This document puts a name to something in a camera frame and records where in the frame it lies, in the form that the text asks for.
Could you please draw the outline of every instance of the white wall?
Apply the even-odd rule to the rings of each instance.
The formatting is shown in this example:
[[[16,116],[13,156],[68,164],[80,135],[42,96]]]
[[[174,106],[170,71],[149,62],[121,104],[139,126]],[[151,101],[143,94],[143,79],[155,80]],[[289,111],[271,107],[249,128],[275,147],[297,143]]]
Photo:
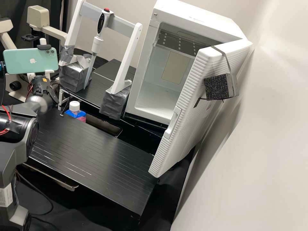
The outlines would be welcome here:
[[[255,51],[241,97],[226,100],[203,141],[171,230],[308,228],[308,4],[254,9],[230,10],[258,15],[246,28]]]
[[[259,11],[261,6],[260,3],[263,1],[264,0],[229,0],[224,1],[225,3],[222,7],[217,7],[216,1],[183,0],[183,2],[187,2],[226,17],[231,17],[236,23],[238,23],[245,34],[249,34],[249,31],[251,30],[249,25],[253,23],[257,17],[256,14],[254,14],[255,17],[252,16],[251,12],[248,11],[247,8],[254,8],[255,11]],[[136,67],[156,0],[87,0],[87,2],[101,8],[109,7],[117,16],[132,23],[142,23],[143,30],[140,37],[141,39],[139,40],[131,63],[132,66]],[[70,0],[68,15],[69,22],[72,20],[76,3],[77,0]],[[88,52],[91,51],[93,37],[96,35],[96,27],[96,22],[87,18],[83,19],[76,43],[77,48]],[[104,36],[104,43],[101,47],[101,52],[98,55],[107,60],[116,58],[121,61],[129,39],[110,29],[105,30],[106,33]]]

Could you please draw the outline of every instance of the fridge door handle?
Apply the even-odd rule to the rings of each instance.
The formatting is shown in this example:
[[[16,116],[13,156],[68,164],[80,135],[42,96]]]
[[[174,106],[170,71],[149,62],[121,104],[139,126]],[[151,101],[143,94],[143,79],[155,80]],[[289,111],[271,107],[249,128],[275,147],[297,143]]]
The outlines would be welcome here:
[[[170,139],[171,134],[172,134],[172,132],[174,130],[174,127],[176,125],[176,122],[179,119],[179,116],[181,114],[181,111],[182,111],[182,109],[180,109],[177,106],[175,106],[175,108],[173,110],[173,116],[172,116],[172,119],[170,121],[170,124],[169,124],[168,128],[164,132],[164,137],[166,139]]]

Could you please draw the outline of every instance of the blue bottle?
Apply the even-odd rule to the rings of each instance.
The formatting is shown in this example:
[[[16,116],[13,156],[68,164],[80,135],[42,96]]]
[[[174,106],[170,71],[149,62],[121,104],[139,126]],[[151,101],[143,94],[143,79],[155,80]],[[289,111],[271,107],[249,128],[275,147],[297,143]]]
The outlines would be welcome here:
[[[78,101],[70,102],[70,109],[65,112],[69,116],[76,118],[82,122],[86,122],[87,114],[80,110],[80,103]]]

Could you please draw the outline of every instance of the black platform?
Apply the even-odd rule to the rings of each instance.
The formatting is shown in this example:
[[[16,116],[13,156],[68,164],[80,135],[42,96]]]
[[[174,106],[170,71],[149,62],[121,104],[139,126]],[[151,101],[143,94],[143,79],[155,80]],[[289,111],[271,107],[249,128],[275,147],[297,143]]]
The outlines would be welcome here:
[[[157,182],[151,154],[56,109],[39,122],[30,158],[142,214]]]
[[[90,104],[93,107],[100,108],[104,92],[109,89],[116,78],[121,62],[113,59],[101,67],[95,69],[92,73],[92,80],[89,85],[77,93],[70,91],[70,94]],[[133,81],[136,69],[129,66],[126,80]]]

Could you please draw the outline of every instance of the apple logo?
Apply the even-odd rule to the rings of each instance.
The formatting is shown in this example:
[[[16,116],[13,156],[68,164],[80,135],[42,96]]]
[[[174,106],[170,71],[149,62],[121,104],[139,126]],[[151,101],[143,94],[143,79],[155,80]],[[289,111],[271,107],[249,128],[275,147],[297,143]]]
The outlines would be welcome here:
[[[35,59],[30,59],[30,63],[36,63]]]

